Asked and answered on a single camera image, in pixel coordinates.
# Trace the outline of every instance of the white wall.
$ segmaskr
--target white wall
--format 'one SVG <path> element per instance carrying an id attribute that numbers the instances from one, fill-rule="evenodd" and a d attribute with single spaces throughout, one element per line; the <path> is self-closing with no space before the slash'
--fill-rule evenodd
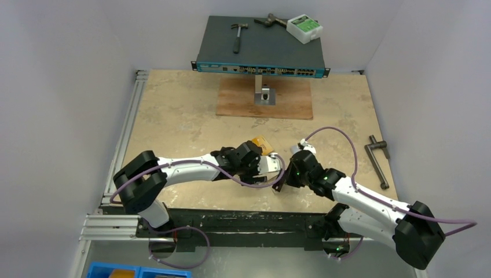
<path id="1" fill-rule="evenodd" d="M 134 73 L 97 1 L 1 6 L 0 272 L 65 278 Z"/>
<path id="2" fill-rule="evenodd" d="M 431 277 L 491 273 L 490 14 L 486 0 L 406 0 L 366 71 L 400 199 L 479 223 L 447 238 Z"/>
<path id="3" fill-rule="evenodd" d="M 104 0 L 102 5 L 137 68 L 190 69 L 209 15 L 319 20 L 324 61 L 335 71 L 363 70 L 402 0 Z"/>

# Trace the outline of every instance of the yellow item in bin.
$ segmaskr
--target yellow item in bin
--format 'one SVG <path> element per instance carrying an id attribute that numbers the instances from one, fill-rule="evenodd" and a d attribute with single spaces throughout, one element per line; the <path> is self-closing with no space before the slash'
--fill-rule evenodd
<path id="1" fill-rule="evenodd" d="M 261 155 L 268 155 L 274 151 L 273 147 L 266 141 L 264 136 L 260 135 L 251 140 L 256 146 L 262 149 Z"/>
<path id="2" fill-rule="evenodd" d="M 133 270 L 125 270 L 125 269 L 115 269 L 112 271 L 109 278 L 134 278 L 135 271 Z"/>

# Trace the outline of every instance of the metal stand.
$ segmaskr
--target metal stand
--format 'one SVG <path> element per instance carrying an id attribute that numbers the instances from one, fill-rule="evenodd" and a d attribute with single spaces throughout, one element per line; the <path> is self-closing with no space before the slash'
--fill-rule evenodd
<path id="1" fill-rule="evenodd" d="M 276 90 L 262 83 L 262 75 L 256 75 L 254 90 L 255 105 L 276 105 Z"/>

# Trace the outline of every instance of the marble-pattern surface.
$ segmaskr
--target marble-pattern surface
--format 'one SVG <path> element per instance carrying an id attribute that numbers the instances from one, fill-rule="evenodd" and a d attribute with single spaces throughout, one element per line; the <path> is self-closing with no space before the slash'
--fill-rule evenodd
<path id="1" fill-rule="evenodd" d="M 376 156 L 391 185 L 385 191 L 380 189 L 364 150 L 370 134 L 382 139 L 365 76 L 332 74 L 327 79 L 311 79 L 313 120 L 216 116 L 219 80 L 227 77 L 230 75 L 152 70 L 124 163 L 149 149 L 166 158 L 200 156 L 222 146 L 237 147 L 258 135 L 265 136 L 276 152 L 289 159 L 290 146 L 319 127 L 335 126 L 344 130 L 357 148 L 357 182 L 397 198 L 389 163 L 382 151 L 377 151 Z M 334 167 L 351 175 L 353 153 L 341 134 L 325 130 L 309 142 L 317 149 L 316 157 L 324 167 Z M 271 188 L 247 188 L 230 180 L 173 185 L 161 192 L 159 200 L 169 207 L 316 213 L 327 212 L 334 205 L 309 188 L 285 186 L 278 193 Z"/>

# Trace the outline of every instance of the blue switch front panel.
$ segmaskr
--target blue switch front panel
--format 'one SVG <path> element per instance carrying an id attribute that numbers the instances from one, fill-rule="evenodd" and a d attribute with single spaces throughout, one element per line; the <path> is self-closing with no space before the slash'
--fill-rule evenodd
<path id="1" fill-rule="evenodd" d="M 223 72 L 227 74 L 254 74 L 274 76 L 295 76 L 308 78 L 326 78 L 329 68 L 285 68 L 270 65 L 243 65 L 225 63 L 191 62 L 194 71 Z"/>

